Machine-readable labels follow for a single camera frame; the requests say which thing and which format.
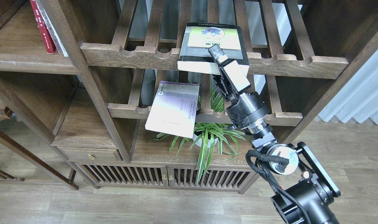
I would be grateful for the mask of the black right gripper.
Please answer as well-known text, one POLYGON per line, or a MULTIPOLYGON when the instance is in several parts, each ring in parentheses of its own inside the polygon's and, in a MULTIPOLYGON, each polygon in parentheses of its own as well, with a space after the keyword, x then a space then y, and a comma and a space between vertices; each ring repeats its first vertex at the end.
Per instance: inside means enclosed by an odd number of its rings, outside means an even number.
POLYGON ((238 128, 255 139, 268 135, 272 127, 264 122, 264 118, 268 115, 269 109, 257 92, 243 93, 251 85, 238 62, 229 59, 219 45, 209 47, 208 52, 219 71, 219 75, 213 75, 216 89, 225 101, 231 101, 226 113, 233 126, 228 127, 228 130, 238 128))

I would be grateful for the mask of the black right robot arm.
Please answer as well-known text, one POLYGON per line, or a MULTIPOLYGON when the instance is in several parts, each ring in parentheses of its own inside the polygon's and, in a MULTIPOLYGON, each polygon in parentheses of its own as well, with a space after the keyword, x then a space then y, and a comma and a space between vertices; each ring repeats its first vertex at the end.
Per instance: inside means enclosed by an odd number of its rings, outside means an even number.
POLYGON ((224 54, 219 45, 208 49, 220 75, 213 80, 226 101, 232 129, 241 129, 250 138, 248 165, 267 181, 275 195, 271 198, 287 224, 337 224, 329 209, 340 190, 304 142, 282 144, 264 118, 269 110, 256 92, 247 93, 250 82, 236 60, 224 54))

